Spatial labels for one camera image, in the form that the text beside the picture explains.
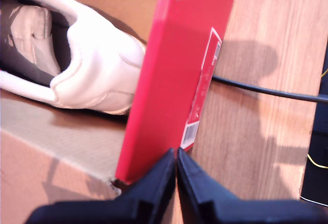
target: barcode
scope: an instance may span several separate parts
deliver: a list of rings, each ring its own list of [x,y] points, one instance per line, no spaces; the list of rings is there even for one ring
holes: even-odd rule
[[[199,122],[187,125],[186,132],[184,133],[184,137],[181,143],[182,148],[188,147],[195,141],[198,125]]]

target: yellow wire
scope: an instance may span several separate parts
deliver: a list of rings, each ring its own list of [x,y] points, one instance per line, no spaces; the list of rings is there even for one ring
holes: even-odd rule
[[[309,159],[309,160],[310,160],[315,166],[317,166],[317,167],[319,167],[319,168],[322,168],[322,169],[328,169],[327,166],[323,166],[323,165],[319,165],[319,164],[315,163],[315,162],[313,161],[313,159],[310,157],[309,154],[307,155],[307,157],[308,157],[308,159]]]
[[[321,78],[323,78],[326,74],[328,74],[328,69],[322,74]]]

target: cardboard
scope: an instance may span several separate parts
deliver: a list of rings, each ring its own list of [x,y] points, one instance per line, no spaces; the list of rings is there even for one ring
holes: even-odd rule
[[[77,0],[146,42],[157,0]],[[58,200],[114,198],[126,117],[50,107],[1,90],[1,221]]]

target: shoe lining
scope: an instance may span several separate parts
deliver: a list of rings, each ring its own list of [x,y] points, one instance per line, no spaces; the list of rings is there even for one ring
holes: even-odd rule
[[[17,1],[23,5],[40,6],[39,4],[30,0],[17,0]],[[51,34],[53,40],[54,54],[55,54],[56,61],[59,65],[60,72],[63,72],[64,70],[67,69],[71,61],[71,52],[67,39],[67,30],[71,24],[68,22],[67,17],[60,14],[59,12],[50,9],[50,13],[52,16]],[[14,18],[15,15],[14,16],[6,15],[4,12],[1,13],[1,19],[7,20],[10,25],[11,25],[11,21],[13,21]],[[12,35],[8,33],[8,30],[10,29],[4,29],[3,27],[1,27],[1,31],[0,31],[1,70],[7,71],[13,75],[16,75],[30,82],[49,87],[50,81],[54,78],[54,76],[42,71],[35,64],[31,63],[23,55],[20,54],[17,51],[15,45],[13,44],[13,40],[11,40]]]

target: white leather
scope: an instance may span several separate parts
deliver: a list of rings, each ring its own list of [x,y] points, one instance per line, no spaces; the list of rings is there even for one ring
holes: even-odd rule
[[[16,82],[18,77],[3,71],[1,87],[60,108],[125,112],[132,104],[145,54],[140,43],[74,0],[35,1],[57,9],[70,20],[71,63],[52,79],[50,88],[36,88],[25,80]]]

